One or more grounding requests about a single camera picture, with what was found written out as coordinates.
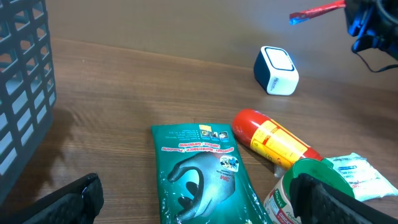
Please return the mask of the red sauce sachet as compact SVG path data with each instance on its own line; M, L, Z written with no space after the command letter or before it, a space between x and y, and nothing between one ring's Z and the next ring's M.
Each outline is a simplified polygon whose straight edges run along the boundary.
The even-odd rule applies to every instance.
M311 9L307 9L304 11L294 12L289 15L289 24L296 25L298 23L305 22L309 19L313 19L315 17L321 16L328 12L334 11L336 9L341 9L344 7L346 7L345 0L339 0L322 6L317 6Z

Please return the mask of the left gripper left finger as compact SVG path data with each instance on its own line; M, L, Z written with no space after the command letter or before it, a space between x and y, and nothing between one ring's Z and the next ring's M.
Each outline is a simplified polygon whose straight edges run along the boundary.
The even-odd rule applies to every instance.
M104 205L98 174L89 173L10 215L1 215L1 224L91 224Z

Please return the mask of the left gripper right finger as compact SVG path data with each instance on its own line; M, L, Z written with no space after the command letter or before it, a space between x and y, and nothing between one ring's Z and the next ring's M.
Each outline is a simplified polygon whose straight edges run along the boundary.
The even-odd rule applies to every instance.
M303 224L397 224L396 218L308 174L292 179L289 193L294 216Z

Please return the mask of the red chili sauce bottle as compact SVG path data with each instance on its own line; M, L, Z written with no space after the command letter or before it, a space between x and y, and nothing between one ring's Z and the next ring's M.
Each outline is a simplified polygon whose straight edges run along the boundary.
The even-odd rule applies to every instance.
M240 111L231 127L236 139L242 144L285 170L300 159L323 159L314 148L256 110Z

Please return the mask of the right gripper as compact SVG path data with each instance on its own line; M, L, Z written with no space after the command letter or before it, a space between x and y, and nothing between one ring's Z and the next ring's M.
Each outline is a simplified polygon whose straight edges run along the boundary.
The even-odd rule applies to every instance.
M397 0L346 0L348 34L356 37L351 50L379 49L397 59Z

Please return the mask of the mint wet wipes pack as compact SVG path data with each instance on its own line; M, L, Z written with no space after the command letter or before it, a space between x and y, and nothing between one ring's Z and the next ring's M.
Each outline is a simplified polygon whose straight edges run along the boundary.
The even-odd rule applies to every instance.
M349 183L354 197L361 202L385 196L397 196L395 188L368 160L352 152L346 156L327 157L333 169Z

